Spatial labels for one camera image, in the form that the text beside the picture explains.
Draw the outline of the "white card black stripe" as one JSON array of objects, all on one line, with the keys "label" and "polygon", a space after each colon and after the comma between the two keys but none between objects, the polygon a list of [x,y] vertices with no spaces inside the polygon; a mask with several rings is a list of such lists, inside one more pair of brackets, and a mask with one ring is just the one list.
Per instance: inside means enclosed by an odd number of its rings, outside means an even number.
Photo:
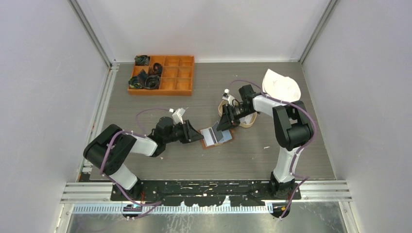
[{"label": "white card black stripe", "polygon": [[214,146],[217,144],[217,139],[211,127],[202,129],[200,130],[200,132],[204,137],[204,144],[206,147]]}]

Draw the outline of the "orange leather card holder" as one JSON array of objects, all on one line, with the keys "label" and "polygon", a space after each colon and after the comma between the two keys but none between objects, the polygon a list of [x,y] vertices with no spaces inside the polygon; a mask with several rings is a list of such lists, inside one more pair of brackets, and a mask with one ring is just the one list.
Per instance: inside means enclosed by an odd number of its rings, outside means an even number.
[{"label": "orange leather card holder", "polygon": [[204,138],[200,140],[204,150],[216,147],[234,140],[233,130],[216,131],[213,127],[198,131]]}]

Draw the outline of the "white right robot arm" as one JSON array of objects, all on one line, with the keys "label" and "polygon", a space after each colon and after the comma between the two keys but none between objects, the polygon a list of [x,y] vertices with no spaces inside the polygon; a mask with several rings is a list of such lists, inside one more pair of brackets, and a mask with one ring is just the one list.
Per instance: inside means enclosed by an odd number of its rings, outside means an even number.
[{"label": "white right robot arm", "polygon": [[253,113],[264,113],[273,118],[280,149],[277,164],[271,172],[269,192],[280,200],[295,188],[294,164],[314,137],[314,120],[300,100],[287,102],[275,99],[266,92],[255,92],[250,84],[242,86],[239,94],[241,102],[230,95],[228,89],[224,90],[222,99],[228,103],[222,106],[217,130],[233,129],[240,125],[241,118]]}]

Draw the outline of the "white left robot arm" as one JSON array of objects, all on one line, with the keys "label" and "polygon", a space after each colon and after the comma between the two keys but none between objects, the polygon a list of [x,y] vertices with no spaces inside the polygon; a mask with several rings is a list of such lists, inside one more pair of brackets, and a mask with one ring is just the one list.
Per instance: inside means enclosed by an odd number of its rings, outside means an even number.
[{"label": "white left robot arm", "polygon": [[130,153],[157,157],[168,143],[187,144],[203,138],[188,120],[176,123],[168,116],[160,118],[149,135],[138,135],[111,124],[85,147],[83,157],[118,184],[125,197],[137,200],[142,193],[141,181],[124,163]]}]

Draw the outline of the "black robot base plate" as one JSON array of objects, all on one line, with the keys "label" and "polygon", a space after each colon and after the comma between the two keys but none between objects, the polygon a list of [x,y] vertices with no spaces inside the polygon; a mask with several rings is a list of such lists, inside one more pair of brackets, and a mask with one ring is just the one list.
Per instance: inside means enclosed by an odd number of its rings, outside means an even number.
[{"label": "black robot base plate", "polygon": [[263,206],[266,201],[301,199],[300,190],[273,192],[265,180],[145,180],[141,181],[140,190],[133,196],[135,201],[159,201],[164,206],[221,206],[225,199],[231,207]]}]

